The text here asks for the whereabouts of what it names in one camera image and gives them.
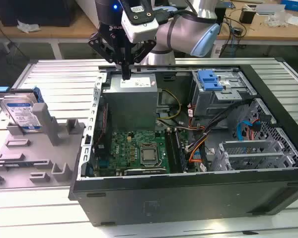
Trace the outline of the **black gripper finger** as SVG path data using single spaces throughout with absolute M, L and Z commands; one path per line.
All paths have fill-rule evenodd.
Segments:
M 130 67 L 135 63 L 140 63 L 145 56 L 156 46 L 156 40 L 147 40 L 141 43 L 141 46 L 134 50 L 137 43 L 128 43 L 127 45 L 127 79 L 131 77 Z
M 89 38 L 88 44 L 107 62 L 115 63 L 120 68 L 122 78 L 127 79 L 127 65 L 116 33 L 110 33 L 105 39 L 99 32 L 96 32 Z

